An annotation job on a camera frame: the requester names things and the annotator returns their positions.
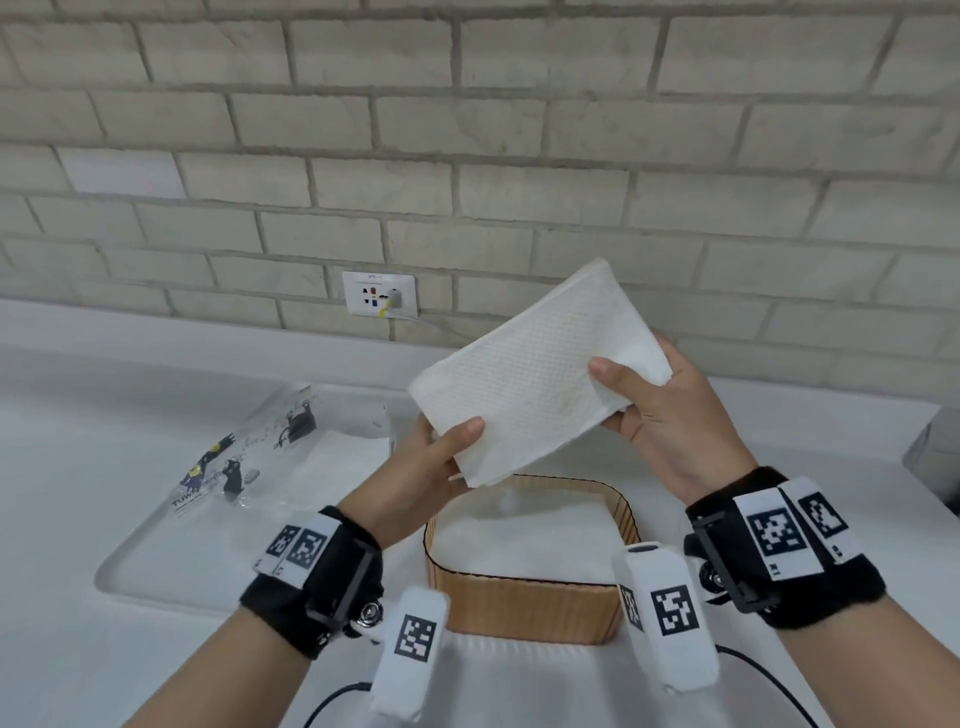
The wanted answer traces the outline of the person's left hand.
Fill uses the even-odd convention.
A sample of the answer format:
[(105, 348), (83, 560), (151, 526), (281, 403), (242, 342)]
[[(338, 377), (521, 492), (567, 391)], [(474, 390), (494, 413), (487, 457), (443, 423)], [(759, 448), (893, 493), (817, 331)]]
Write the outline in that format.
[(435, 459), (433, 425), (418, 415), (390, 458), (338, 504), (342, 514), (383, 550), (423, 528), (453, 500), (470, 491), (453, 459)]

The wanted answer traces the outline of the person's right hand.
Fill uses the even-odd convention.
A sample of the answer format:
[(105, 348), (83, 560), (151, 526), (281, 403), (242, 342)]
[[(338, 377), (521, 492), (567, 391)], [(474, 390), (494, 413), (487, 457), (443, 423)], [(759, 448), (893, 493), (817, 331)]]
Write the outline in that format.
[(603, 421), (640, 454), (685, 506), (701, 501), (759, 467), (707, 377), (662, 334), (656, 340), (672, 370), (663, 385), (644, 379), (642, 411)]

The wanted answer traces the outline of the white paper napkin stack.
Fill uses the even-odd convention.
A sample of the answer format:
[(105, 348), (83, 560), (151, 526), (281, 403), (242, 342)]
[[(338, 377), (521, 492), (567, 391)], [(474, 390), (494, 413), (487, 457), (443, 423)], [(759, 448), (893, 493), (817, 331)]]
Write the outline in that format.
[(408, 392), (438, 434), (475, 417), (484, 421), (482, 437), (455, 459), (469, 488), (492, 486), (629, 406), (591, 377), (597, 357), (654, 385), (673, 374), (602, 258), (424, 370)]

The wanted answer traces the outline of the person's left forearm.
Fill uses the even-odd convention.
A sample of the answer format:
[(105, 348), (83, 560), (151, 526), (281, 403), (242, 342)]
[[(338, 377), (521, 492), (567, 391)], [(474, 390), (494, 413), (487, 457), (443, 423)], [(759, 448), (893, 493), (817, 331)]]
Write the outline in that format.
[(311, 665), (239, 607), (122, 728), (280, 728)]

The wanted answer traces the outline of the person's right forearm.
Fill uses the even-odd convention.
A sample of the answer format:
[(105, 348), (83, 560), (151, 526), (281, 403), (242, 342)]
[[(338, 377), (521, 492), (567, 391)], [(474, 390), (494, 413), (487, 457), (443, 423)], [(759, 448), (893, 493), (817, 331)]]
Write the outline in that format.
[(890, 596), (776, 635), (834, 728), (960, 728), (960, 657)]

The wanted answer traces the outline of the white napkins pile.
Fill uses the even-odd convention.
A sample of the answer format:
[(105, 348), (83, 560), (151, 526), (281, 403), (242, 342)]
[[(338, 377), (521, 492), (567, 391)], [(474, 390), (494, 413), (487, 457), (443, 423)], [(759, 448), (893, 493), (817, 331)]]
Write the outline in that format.
[(425, 552), (450, 573), (612, 585), (622, 547), (605, 494), (502, 483), (445, 506)]

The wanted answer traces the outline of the brown corrugated napkin basket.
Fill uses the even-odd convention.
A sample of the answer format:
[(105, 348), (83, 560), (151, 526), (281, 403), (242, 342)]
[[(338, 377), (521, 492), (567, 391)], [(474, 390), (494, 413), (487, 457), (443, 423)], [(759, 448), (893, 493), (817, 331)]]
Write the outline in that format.
[[(494, 486), (502, 483), (573, 487), (605, 495), (623, 539), (622, 549), (642, 540), (627, 498), (606, 483), (531, 474), (515, 474)], [(452, 632), (574, 646), (600, 646), (616, 636), (622, 621), (617, 580), (611, 585), (587, 585), (447, 571), (426, 554), (436, 517), (428, 521), (422, 538), (426, 574), (428, 584), (450, 598), (447, 624)]]

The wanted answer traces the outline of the black left wristband with markers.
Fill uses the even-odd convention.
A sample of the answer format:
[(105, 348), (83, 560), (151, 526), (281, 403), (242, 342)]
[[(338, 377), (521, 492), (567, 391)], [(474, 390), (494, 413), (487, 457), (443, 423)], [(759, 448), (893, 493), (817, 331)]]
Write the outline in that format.
[(384, 594), (377, 539), (333, 505), (288, 517), (253, 568), (240, 607), (309, 660)]

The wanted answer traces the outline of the black wristband with markers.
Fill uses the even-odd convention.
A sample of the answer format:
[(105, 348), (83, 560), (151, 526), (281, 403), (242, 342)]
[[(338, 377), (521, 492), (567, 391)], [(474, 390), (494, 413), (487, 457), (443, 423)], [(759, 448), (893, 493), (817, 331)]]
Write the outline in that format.
[(775, 630), (801, 630), (887, 594), (853, 529), (808, 477), (756, 467), (686, 508), (686, 555), (711, 565), (728, 600)]
[(333, 505), (288, 517), (253, 568), (240, 607), (309, 660), (384, 594), (377, 539)]

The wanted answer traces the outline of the black right wristband with markers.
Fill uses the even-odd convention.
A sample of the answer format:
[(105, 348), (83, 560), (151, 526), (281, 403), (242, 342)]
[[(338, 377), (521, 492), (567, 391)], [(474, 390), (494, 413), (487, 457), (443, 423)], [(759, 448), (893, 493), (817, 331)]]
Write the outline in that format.
[(686, 508), (686, 555), (711, 565), (728, 600), (775, 630), (801, 630), (887, 594), (853, 529), (808, 477), (756, 467)]

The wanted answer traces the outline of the white wall socket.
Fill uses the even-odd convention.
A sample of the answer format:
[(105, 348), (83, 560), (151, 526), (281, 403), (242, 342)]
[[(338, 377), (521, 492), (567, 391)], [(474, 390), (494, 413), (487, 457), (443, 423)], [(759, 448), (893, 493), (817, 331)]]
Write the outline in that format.
[(420, 317), (417, 285), (413, 274), (342, 272), (346, 309), (352, 315), (381, 319), (378, 317), (378, 305), (371, 302), (371, 299), (378, 295), (378, 288), (384, 293), (388, 293), (392, 288), (400, 290), (403, 299), (402, 311)]

